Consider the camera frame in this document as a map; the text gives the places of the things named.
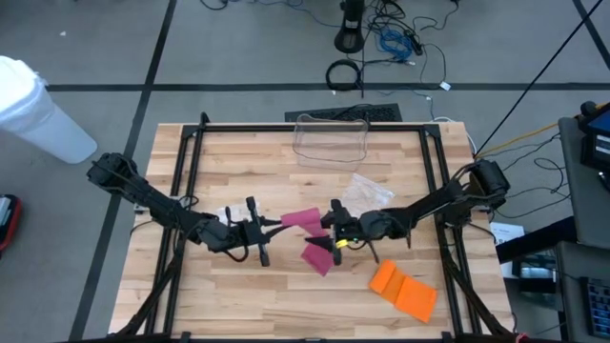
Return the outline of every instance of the concrete floor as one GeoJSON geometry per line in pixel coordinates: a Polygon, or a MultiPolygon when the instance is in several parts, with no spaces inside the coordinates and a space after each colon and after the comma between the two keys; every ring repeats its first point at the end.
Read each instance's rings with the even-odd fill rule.
{"type": "MultiPolygon", "coordinates": [[[[449,1],[399,3],[409,18],[441,18],[452,8],[449,1]]],[[[424,42],[443,49],[447,82],[454,86],[451,91],[427,91],[434,98],[435,115],[464,121],[482,143],[580,21],[575,4],[589,9],[594,3],[462,1],[446,30],[421,34],[424,42]]],[[[337,4],[305,1],[319,20],[333,24],[340,17],[337,4]]],[[[596,45],[582,28],[490,147],[576,114],[583,101],[608,101],[610,70],[600,53],[600,47],[610,45],[608,14],[606,2],[592,17],[601,43],[596,45]]],[[[22,59],[39,71],[49,81],[55,102],[99,144],[87,163],[68,166],[0,132],[0,146],[10,147],[0,151],[0,192],[17,194],[26,208],[19,233],[0,260],[2,340],[52,342],[69,337],[100,237],[110,244],[84,336],[107,332],[133,213],[122,203],[115,220],[106,218],[110,197],[88,184],[85,172],[89,161],[104,151],[132,153],[144,171],[158,123],[195,122],[201,111],[214,122],[280,122],[284,111],[362,102],[398,103],[405,121],[429,120],[428,104],[409,91],[389,96],[367,91],[360,99],[359,92],[325,90],[325,70],[343,57],[333,47],[335,34],[336,29],[318,25],[304,12],[247,1],[210,11],[196,0],[0,0],[0,54],[22,59]],[[164,18],[171,25],[163,45],[157,39],[164,18]],[[191,85],[191,91],[179,91],[177,84],[191,85]],[[105,221],[107,229],[102,231],[105,221]]],[[[367,59],[385,56],[372,44],[366,54],[367,59]]],[[[414,61],[413,67],[367,68],[366,79],[392,83],[382,85],[387,89],[418,82],[423,60],[414,61]]],[[[432,51],[424,81],[436,82],[440,76],[440,59],[432,51]]],[[[506,153],[497,161],[507,165],[517,156],[506,153]]],[[[562,164],[559,142],[536,156],[562,164]]],[[[558,175],[537,169],[532,159],[506,173],[515,191],[559,182],[558,175]]],[[[541,192],[511,199],[502,210],[517,214],[555,199],[541,192]]],[[[570,212],[566,201],[519,219],[497,220],[532,231],[570,212]]],[[[536,333],[558,324],[555,312],[529,304],[512,289],[510,297],[520,331],[536,333]]],[[[559,331],[544,337],[559,337],[559,331]]]]}

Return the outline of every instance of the orange fabric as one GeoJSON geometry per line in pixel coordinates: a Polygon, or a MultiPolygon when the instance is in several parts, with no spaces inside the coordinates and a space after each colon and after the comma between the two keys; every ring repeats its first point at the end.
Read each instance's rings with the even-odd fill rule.
{"type": "Polygon", "coordinates": [[[390,260],[383,260],[379,268],[377,269],[377,273],[371,279],[369,283],[369,288],[373,290],[377,294],[381,294],[385,289],[385,286],[390,281],[392,277],[392,273],[397,268],[397,264],[390,260]]]}
{"type": "Polygon", "coordinates": [[[437,301],[437,290],[405,275],[396,263],[384,260],[369,288],[395,307],[413,317],[428,323],[437,301]]]}
{"type": "Polygon", "coordinates": [[[427,323],[430,321],[436,302],[437,290],[411,276],[405,276],[395,306],[404,313],[427,323]]]}

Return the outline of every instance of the pink fabric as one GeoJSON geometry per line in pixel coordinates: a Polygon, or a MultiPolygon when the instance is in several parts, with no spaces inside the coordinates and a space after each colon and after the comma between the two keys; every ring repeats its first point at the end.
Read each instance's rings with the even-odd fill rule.
{"type": "Polygon", "coordinates": [[[308,209],[301,212],[287,213],[281,216],[283,226],[298,225],[313,237],[326,235],[320,223],[320,210],[308,209]]]}
{"type": "Polygon", "coordinates": [[[301,254],[301,258],[309,263],[309,265],[322,276],[326,276],[328,271],[335,264],[333,262],[333,255],[330,252],[313,244],[307,245],[307,248],[305,248],[301,254]]]}

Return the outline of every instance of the white plastic bin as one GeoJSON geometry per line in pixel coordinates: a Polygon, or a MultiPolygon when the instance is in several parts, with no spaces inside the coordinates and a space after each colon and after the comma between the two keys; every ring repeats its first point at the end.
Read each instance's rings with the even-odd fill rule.
{"type": "Polygon", "coordinates": [[[97,150],[97,143],[55,105],[44,81],[25,63],[0,56],[0,129],[76,164],[97,150]]]}

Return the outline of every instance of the computer equipment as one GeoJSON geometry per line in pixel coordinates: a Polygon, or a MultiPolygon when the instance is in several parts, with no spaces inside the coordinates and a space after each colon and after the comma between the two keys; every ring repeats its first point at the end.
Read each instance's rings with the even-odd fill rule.
{"type": "Polygon", "coordinates": [[[581,277],[589,334],[610,339],[610,281],[581,277]]]}
{"type": "Polygon", "coordinates": [[[398,104],[358,106],[352,108],[336,108],[307,111],[288,111],[284,113],[286,122],[295,123],[301,114],[309,114],[313,118],[353,121],[356,119],[369,120],[371,122],[401,122],[402,116],[398,104]]]}

